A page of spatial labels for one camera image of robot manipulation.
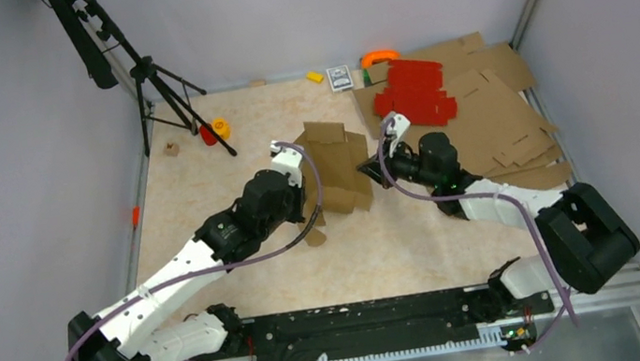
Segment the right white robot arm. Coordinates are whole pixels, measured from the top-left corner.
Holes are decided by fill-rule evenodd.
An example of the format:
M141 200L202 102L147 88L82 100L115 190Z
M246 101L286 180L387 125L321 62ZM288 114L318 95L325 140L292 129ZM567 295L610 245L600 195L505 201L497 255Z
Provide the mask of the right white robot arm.
M553 285L593 295L640 251L633 230L588 183L566 191L497 183L464 169L444 133L418 143L412 150L385 141L381 155L357 169L384 188L397 180L429 188L426 199L446 215L523 227L541 242L536 257L510 260L490 274L490 305L499 315L519 314L529 296Z

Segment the brown cardboard box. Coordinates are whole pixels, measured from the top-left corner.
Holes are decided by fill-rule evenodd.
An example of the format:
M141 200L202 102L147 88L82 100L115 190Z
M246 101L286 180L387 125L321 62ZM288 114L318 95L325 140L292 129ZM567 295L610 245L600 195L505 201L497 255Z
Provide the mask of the brown cardboard box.
M370 210L373 203L372 180L357 168L370 158L368 140L350 132L343 123L306 122L303 132L295 140L307 152L317 168L302 165L307 200L303 209L308 218L316 207L317 195L322 194L323 206L313 229L306 234L308 246L320 247L327 240L318 230L325 226L327 212L351 214L354 210Z

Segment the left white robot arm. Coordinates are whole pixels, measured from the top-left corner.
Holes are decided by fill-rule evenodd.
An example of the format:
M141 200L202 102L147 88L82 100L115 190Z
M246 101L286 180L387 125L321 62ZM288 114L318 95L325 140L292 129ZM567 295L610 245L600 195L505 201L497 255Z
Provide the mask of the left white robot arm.
M214 352L238 354L244 331L222 306L189 324L161 325L203 287L260 261L257 252L280 224L304 222L304 188L296 162L275 162L256 172L230 208L209 217L136 291L96 314L81 311L71 318L66 361L183 361Z

